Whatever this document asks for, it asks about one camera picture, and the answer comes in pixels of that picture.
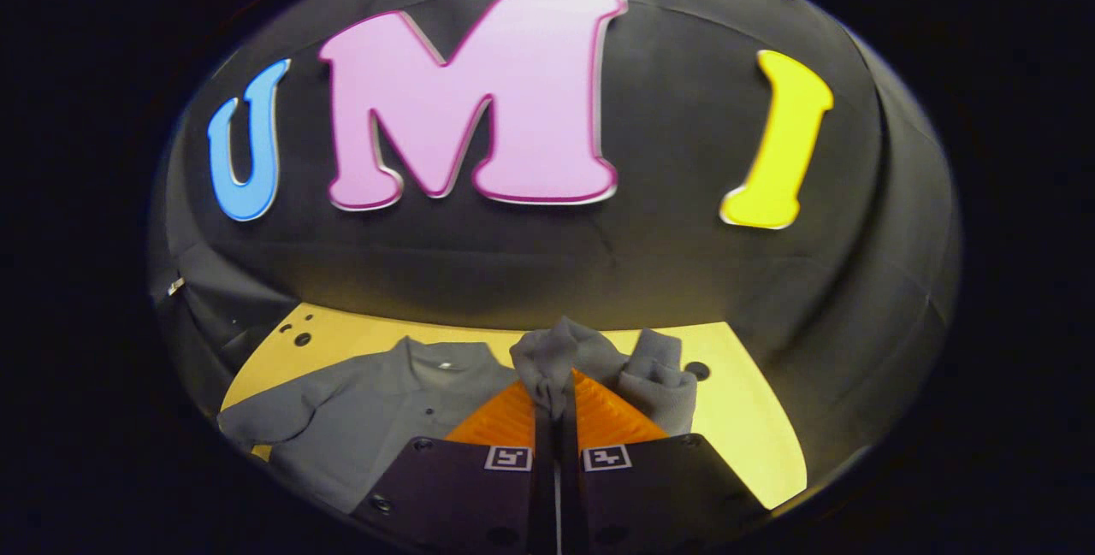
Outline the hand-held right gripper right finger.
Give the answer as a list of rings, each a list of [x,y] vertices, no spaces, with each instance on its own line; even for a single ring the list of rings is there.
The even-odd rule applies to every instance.
[[[564,414],[565,555],[721,555],[769,510],[700,433],[670,437],[578,369]]]

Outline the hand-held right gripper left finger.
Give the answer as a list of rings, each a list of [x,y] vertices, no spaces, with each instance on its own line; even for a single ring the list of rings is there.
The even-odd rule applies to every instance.
[[[512,383],[443,437],[416,435],[351,519],[411,555],[551,555],[548,414]]]

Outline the grey button shirt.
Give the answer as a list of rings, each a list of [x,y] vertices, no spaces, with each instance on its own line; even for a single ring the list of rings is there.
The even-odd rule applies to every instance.
[[[654,329],[642,329],[625,355],[568,317],[525,333],[509,368],[482,342],[404,338],[243,398],[216,423],[243,451],[269,446],[275,474],[349,514],[411,439],[452,433],[508,385],[560,417],[568,375],[587,375],[666,437],[688,433],[698,379],[681,355],[680,339]]]

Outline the black backdrop cloth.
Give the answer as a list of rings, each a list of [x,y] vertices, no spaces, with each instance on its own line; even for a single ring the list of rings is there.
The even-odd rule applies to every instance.
[[[809,0],[293,1],[181,111],[150,223],[206,415],[404,337],[658,329],[766,509],[911,405],[963,254],[926,114]]]

